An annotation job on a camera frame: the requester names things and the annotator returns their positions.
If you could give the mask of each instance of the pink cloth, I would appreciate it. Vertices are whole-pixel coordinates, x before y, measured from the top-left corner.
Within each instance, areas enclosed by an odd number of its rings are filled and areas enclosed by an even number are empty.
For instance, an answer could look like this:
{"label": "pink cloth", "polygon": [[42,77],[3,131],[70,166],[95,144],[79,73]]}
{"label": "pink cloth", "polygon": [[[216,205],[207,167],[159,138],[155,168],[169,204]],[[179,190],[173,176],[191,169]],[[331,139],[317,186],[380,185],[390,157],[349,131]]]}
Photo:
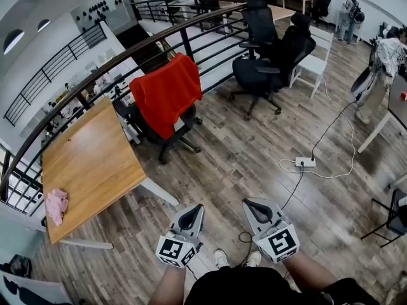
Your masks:
{"label": "pink cloth", "polygon": [[45,208],[56,226],[62,225],[62,213],[68,207],[68,194],[60,189],[54,189],[45,200]]}

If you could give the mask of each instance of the white cable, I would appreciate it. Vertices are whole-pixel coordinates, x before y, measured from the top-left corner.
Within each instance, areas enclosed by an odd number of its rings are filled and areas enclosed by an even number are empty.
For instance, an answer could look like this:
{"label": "white cable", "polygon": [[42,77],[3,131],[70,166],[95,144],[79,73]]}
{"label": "white cable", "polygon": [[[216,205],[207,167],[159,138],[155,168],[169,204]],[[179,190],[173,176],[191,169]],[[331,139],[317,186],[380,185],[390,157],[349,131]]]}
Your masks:
{"label": "white cable", "polygon": [[285,158],[280,159],[279,165],[280,165],[281,169],[282,169],[283,171],[287,172],[287,173],[295,173],[295,174],[312,173],[312,174],[314,174],[314,175],[316,175],[316,176],[318,176],[318,177],[322,177],[323,179],[335,179],[335,178],[337,178],[337,177],[349,175],[349,174],[351,173],[351,171],[354,169],[354,158],[355,158],[355,155],[356,155],[356,148],[355,148],[355,146],[354,146],[354,126],[353,126],[352,123],[349,121],[349,119],[348,119],[348,117],[346,116],[346,114],[345,114],[343,111],[341,111],[341,110],[333,103],[333,101],[331,100],[331,97],[329,97],[329,95],[328,95],[328,88],[326,87],[326,82],[325,82],[324,78],[322,78],[322,81],[324,82],[325,92],[326,92],[327,98],[329,99],[329,101],[331,102],[331,104],[334,105],[335,109],[337,109],[337,110],[345,117],[345,119],[346,119],[347,122],[349,123],[350,127],[352,128],[352,137],[350,138],[350,143],[352,144],[352,147],[353,147],[353,149],[354,149],[354,154],[353,154],[353,156],[352,156],[352,166],[350,167],[349,172],[347,172],[346,174],[339,174],[339,175],[329,176],[329,177],[328,177],[328,176],[323,176],[323,175],[320,175],[320,174],[318,174],[318,173],[315,173],[315,172],[313,172],[313,171],[311,171],[311,170],[305,170],[305,171],[303,171],[303,172],[290,171],[290,170],[286,170],[283,166],[281,166],[281,162],[285,160],[285,161],[290,161],[291,163],[295,163],[295,161],[292,161],[292,160],[290,160],[290,159],[285,159]]}

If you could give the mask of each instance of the white chair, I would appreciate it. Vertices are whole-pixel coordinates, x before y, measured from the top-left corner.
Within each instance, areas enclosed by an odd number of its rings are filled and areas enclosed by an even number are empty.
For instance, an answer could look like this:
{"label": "white chair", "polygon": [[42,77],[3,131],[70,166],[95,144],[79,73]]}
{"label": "white chair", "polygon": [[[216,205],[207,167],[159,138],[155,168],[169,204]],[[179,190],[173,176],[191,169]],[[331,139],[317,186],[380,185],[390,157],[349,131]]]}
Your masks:
{"label": "white chair", "polygon": [[[324,48],[326,50],[326,56],[325,59],[320,59],[317,58],[313,55],[308,55],[307,57],[302,60],[297,67],[293,70],[293,73],[291,75],[291,81],[290,81],[290,88],[293,86],[294,82],[296,80],[301,81],[302,83],[307,84],[308,86],[311,86],[313,88],[311,98],[314,97],[319,84],[321,83],[321,78],[322,75],[324,74],[327,62],[328,62],[328,57],[329,57],[329,52],[331,51],[331,46],[332,46],[332,41],[333,41],[333,34],[325,32],[323,30],[320,30],[319,28],[316,27],[310,27],[310,32],[311,32],[311,37],[314,39],[314,41],[317,43],[317,46],[320,46],[321,48]],[[302,70],[305,69],[307,71],[310,71],[314,74],[317,75],[317,78],[315,79],[314,83],[310,83],[309,81],[306,81],[302,78],[300,78]]]}

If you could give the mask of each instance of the shoe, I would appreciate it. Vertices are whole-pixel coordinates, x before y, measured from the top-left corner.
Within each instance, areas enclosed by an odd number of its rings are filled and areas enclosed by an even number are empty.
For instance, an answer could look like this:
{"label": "shoe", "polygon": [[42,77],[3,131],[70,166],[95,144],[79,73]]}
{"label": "shoe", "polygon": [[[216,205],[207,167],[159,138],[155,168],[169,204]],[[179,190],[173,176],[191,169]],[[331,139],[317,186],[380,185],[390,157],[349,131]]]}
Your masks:
{"label": "shoe", "polygon": [[250,253],[249,258],[245,264],[245,267],[258,267],[261,261],[261,253],[259,251],[253,251]]}
{"label": "shoe", "polygon": [[214,252],[214,262],[218,269],[223,267],[230,267],[226,253],[224,253],[220,248],[215,250]]}
{"label": "shoe", "polygon": [[364,115],[362,114],[362,112],[360,110],[356,111],[356,117],[358,119],[360,119],[365,125],[368,125],[370,123],[369,118],[365,118]]}

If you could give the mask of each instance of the red towel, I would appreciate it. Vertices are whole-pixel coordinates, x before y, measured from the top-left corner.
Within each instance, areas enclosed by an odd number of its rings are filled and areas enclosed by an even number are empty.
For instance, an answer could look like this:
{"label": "red towel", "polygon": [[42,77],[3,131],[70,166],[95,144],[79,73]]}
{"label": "red towel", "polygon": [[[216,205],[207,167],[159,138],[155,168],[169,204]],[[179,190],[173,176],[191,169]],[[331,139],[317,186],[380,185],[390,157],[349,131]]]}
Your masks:
{"label": "red towel", "polygon": [[143,118],[163,139],[172,136],[180,115],[202,98],[198,67],[181,53],[129,86]]}

